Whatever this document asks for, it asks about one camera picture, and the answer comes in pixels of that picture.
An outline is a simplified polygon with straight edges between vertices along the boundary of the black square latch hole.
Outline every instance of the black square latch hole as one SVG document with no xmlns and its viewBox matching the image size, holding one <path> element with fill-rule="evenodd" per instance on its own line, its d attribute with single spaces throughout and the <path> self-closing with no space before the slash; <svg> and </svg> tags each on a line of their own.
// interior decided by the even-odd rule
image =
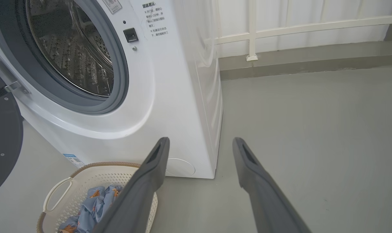
<svg viewBox="0 0 392 233">
<path fill-rule="evenodd" d="M 127 39 L 128 43 L 138 41 L 138 37 L 137 37 L 137 34 L 135 33 L 134 28 L 129 28 L 129 29 L 124 30 L 124 35 L 125 35 L 125 38 Z"/>
</svg>

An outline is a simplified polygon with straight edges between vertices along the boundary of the sticker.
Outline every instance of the sticker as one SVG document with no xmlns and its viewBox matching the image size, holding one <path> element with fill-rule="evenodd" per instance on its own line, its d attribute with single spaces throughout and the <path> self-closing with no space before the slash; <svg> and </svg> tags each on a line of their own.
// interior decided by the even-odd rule
<svg viewBox="0 0 392 233">
<path fill-rule="evenodd" d="M 118 2 L 118 0 L 103 0 L 105 5 L 107 5 L 108 9 L 110 12 L 114 15 L 115 12 L 119 11 L 122 9 L 121 4 Z"/>
<path fill-rule="evenodd" d="M 145 27 L 144 31 L 150 33 L 150 38 L 168 35 L 166 12 L 163 7 L 158 5 L 157 2 L 144 1 L 137 0 L 132 5 L 134 11 L 141 18 L 141 25 Z"/>
<path fill-rule="evenodd" d="M 64 154 L 64 156 L 73 163 L 77 168 L 82 168 L 85 166 L 83 162 L 79 160 L 75 155 L 70 155 L 70 154 Z"/>
</svg>

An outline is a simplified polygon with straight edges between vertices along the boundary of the perforated plastic basket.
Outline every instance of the perforated plastic basket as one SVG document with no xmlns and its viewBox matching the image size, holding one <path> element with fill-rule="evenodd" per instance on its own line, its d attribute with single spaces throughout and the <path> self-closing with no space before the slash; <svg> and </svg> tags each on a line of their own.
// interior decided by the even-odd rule
<svg viewBox="0 0 392 233">
<path fill-rule="evenodd" d="M 70 216 L 78 214 L 81 203 L 86 199 L 88 189 L 110 184 L 122 185 L 129 181 L 139 164 L 129 162 L 98 162 L 78 169 L 70 177 L 60 181 L 51 189 L 43 203 L 43 212 L 39 217 L 36 230 L 38 233 L 55 233 L 58 227 Z M 59 198 L 54 207 L 48 209 L 53 193 L 64 183 L 69 187 Z M 157 195 L 154 193 L 146 233 L 150 232 L 157 211 Z"/>
</svg>

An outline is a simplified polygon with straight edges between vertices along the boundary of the clothes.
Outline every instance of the clothes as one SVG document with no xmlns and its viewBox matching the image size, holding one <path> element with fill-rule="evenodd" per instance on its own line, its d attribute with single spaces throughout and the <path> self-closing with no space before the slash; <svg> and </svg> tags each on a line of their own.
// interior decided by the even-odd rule
<svg viewBox="0 0 392 233">
<path fill-rule="evenodd" d="M 117 185 L 94 187 L 87 192 L 77 216 L 67 219 L 59 227 L 59 233 L 92 233 L 95 225 L 101 221 L 111 207 L 122 187 Z"/>
</svg>

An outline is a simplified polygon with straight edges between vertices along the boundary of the stainless steel drum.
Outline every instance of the stainless steel drum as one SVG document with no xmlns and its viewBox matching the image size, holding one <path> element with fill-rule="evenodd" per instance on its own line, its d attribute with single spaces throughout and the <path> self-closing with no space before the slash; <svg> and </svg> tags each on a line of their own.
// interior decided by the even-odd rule
<svg viewBox="0 0 392 233">
<path fill-rule="evenodd" d="M 73 0 L 26 0 L 26 14 L 49 64 L 82 91 L 109 97 L 114 84 L 111 58 L 82 9 Z"/>
</svg>

